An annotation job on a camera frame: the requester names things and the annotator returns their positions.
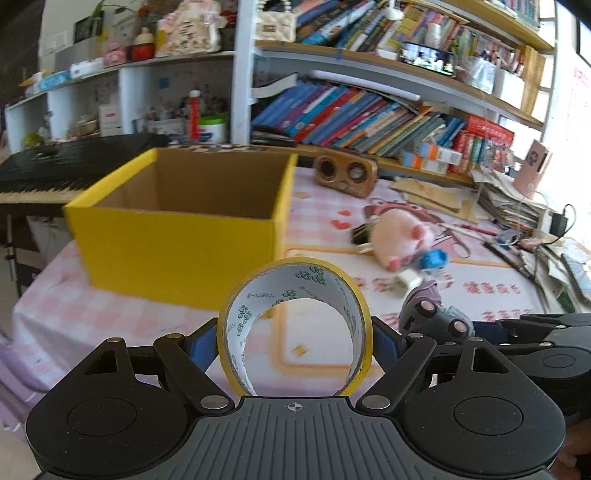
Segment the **open cardboard box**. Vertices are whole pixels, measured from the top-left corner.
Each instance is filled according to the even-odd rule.
[[[219,310],[283,255],[296,155],[152,149],[65,207],[93,286]]]

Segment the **tablecloth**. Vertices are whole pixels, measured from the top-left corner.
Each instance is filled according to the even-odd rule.
[[[315,184],[312,175],[311,169],[296,169],[286,256],[311,256],[338,265],[361,287],[371,313],[396,328],[403,299],[391,290],[393,274],[371,255],[355,254],[350,229],[392,208],[432,222],[457,220],[407,203],[390,188],[390,181],[379,180],[370,198],[357,199]],[[484,226],[494,228],[487,222]],[[533,286],[478,240],[441,229],[436,244],[452,258],[439,278],[445,304],[455,305],[475,320],[541,312]],[[313,300],[288,306],[282,318],[259,319],[248,337],[246,367],[257,393],[333,393],[342,386],[352,357],[344,321],[335,310]],[[150,345],[170,332],[189,334],[216,315],[91,287],[72,242],[15,306],[12,349],[33,376],[50,388],[108,337],[123,337],[128,346]],[[207,373],[230,393],[219,361]],[[381,374],[377,365],[372,367],[359,393]]]

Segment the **white handbag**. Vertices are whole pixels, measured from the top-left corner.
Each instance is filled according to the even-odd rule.
[[[290,0],[282,0],[284,12],[264,12],[267,0],[259,0],[256,12],[255,40],[296,40],[296,15],[291,12]]]

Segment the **roll of tape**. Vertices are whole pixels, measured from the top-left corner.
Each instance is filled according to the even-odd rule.
[[[372,323],[363,294],[349,276],[315,258],[287,258],[258,270],[230,295],[217,323],[222,367],[239,395],[256,395],[244,361],[252,325],[269,308],[287,300],[327,303],[344,318],[353,342],[353,364],[336,395],[350,395],[367,374],[372,360]]]

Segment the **pink stuffed toy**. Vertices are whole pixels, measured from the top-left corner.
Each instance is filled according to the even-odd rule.
[[[405,267],[416,255],[431,250],[433,240],[434,234],[428,223],[400,209],[380,215],[369,237],[375,257],[390,272]]]

